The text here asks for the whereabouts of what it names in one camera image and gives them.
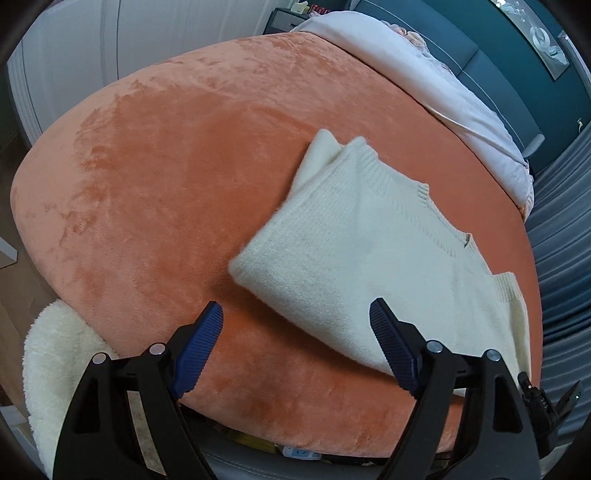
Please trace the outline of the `cream knit cardigan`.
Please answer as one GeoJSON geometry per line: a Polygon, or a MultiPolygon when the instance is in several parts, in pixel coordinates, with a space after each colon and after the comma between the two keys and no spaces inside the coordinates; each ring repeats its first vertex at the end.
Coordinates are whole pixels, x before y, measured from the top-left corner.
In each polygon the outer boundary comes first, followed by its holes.
{"type": "Polygon", "coordinates": [[[512,374],[532,369],[516,276],[494,273],[429,186],[382,162],[361,137],[344,145],[318,131],[287,199],[228,271],[304,332],[383,373],[390,366],[369,319],[379,298],[453,352],[494,349],[512,374]]]}

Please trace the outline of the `cream fluffy rug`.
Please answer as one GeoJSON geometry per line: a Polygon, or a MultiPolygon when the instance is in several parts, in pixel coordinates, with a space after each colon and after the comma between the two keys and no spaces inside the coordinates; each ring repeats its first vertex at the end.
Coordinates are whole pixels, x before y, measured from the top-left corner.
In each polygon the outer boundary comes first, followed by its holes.
{"type": "Polygon", "coordinates": [[[24,342],[23,387],[33,438],[47,475],[54,459],[64,418],[91,358],[118,355],[67,303],[45,307],[24,342]]]}

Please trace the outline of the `blue grey curtain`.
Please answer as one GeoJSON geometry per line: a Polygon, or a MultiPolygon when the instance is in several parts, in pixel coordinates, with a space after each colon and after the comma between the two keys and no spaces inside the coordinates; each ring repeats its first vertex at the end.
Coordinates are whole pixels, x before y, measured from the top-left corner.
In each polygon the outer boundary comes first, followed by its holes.
{"type": "Polygon", "coordinates": [[[583,393],[560,427],[574,440],[590,414],[590,128],[535,180],[526,230],[542,302],[541,384],[552,401],[579,381],[583,393]]]}

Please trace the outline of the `orange plush bed blanket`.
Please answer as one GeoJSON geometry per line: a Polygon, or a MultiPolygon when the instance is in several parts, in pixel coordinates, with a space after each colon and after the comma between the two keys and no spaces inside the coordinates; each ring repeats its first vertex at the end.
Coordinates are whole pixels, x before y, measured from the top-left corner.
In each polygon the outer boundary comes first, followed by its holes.
{"type": "Polygon", "coordinates": [[[366,138],[427,183],[525,297],[534,369],[542,309],[522,215],[466,145],[388,78],[308,33],[194,50],[65,113],[18,168],[10,204],[39,273],[121,356],[221,303],[221,337],[184,403],[279,444],[389,456],[414,401],[391,376],[298,329],[233,282],[229,261],[280,207],[319,129],[366,138]]]}

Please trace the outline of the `white panelled wardrobe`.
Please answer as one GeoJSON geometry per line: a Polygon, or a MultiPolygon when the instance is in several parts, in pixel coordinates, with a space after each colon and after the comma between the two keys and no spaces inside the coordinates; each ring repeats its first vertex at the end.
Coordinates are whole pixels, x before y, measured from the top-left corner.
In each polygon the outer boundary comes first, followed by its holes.
{"type": "Polygon", "coordinates": [[[38,138],[89,95],[141,68],[263,33],[274,0],[81,0],[46,9],[15,48],[9,85],[24,137],[38,138]]]}

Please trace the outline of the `teal upholstered headboard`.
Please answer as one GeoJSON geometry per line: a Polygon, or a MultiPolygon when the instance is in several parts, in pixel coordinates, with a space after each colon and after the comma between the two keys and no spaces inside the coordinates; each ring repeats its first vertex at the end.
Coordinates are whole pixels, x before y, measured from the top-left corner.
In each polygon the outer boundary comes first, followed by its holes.
{"type": "Polygon", "coordinates": [[[352,1],[349,7],[419,33],[431,54],[504,123],[525,159],[545,141],[526,104],[480,46],[448,18],[420,0],[352,1]]]}

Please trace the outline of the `pale pink duvet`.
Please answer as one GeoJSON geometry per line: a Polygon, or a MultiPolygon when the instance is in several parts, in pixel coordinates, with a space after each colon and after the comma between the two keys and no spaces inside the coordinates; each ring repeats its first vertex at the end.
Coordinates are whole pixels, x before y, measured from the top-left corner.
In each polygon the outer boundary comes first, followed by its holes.
{"type": "Polygon", "coordinates": [[[355,11],[311,17],[294,27],[355,56],[412,96],[454,132],[479,158],[528,218],[534,207],[533,177],[497,113],[425,47],[402,30],[355,11]]]}

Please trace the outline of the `dark bedside table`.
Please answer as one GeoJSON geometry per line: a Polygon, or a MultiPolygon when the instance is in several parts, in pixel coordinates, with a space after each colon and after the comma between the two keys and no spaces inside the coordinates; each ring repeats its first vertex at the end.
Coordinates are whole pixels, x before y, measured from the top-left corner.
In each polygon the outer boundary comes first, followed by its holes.
{"type": "Polygon", "coordinates": [[[307,14],[294,13],[287,8],[276,8],[266,22],[263,35],[290,32],[305,20],[308,20],[307,14]]]}

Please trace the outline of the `silver floral wall art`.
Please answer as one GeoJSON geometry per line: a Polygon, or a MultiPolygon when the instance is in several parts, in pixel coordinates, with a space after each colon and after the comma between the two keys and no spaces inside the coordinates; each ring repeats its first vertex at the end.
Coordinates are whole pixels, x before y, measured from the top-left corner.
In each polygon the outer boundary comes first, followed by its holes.
{"type": "Polygon", "coordinates": [[[556,81],[570,66],[566,54],[544,22],[526,1],[491,0],[519,30],[556,81]]]}

